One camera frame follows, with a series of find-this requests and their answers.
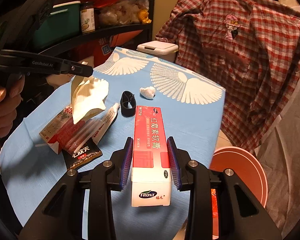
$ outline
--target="gray fabric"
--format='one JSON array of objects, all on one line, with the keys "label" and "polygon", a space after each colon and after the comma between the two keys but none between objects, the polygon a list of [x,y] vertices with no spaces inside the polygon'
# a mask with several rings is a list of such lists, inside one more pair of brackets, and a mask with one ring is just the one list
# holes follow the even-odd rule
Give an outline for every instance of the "gray fabric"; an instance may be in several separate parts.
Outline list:
[{"label": "gray fabric", "polygon": [[268,180],[266,209],[285,237],[300,219],[300,91],[256,154]]}]

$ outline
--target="jar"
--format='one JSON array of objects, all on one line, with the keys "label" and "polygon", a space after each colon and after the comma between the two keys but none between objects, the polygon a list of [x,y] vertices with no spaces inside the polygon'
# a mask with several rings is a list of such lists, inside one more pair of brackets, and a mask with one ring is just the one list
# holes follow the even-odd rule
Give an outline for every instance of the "jar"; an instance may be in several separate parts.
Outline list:
[{"label": "jar", "polygon": [[86,2],[80,5],[80,21],[82,33],[90,33],[96,30],[93,2]]}]

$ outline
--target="black velcro strap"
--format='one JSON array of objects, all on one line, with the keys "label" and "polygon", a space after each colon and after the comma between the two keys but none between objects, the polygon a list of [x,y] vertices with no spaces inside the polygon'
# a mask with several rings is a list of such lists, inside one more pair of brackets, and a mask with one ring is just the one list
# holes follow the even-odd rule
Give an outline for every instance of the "black velcro strap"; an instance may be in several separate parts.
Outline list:
[{"label": "black velcro strap", "polygon": [[132,94],[130,91],[124,91],[121,96],[120,100],[121,105],[121,114],[125,117],[134,116],[136,113],[136,100],[134,98],[134,94]]}]

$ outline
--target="human hand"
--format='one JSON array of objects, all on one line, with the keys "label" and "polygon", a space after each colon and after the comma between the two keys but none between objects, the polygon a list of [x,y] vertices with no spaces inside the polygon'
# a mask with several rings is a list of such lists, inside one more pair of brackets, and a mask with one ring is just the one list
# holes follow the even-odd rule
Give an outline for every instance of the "human hand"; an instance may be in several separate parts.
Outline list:
[{"label": "human hand", "polygon": [[5,137],[12,128],[12,122],[17,117],[16,108],[21,102],[20,93],[25,84],[25,76],[14,83],[9,94],[0,86],[0,138]]}]

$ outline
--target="checkered cloth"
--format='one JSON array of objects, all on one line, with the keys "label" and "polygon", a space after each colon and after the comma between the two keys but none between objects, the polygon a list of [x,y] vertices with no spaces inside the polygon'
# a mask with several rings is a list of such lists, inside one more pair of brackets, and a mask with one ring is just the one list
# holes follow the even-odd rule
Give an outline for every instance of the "checkered cloth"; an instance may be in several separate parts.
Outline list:
[{"label": "checkered cloth", "polygon": [[250,152],[300,77],[300,13],[271,0],[178,0],[156,36],[176,63],[226,88],[221,129]]}]

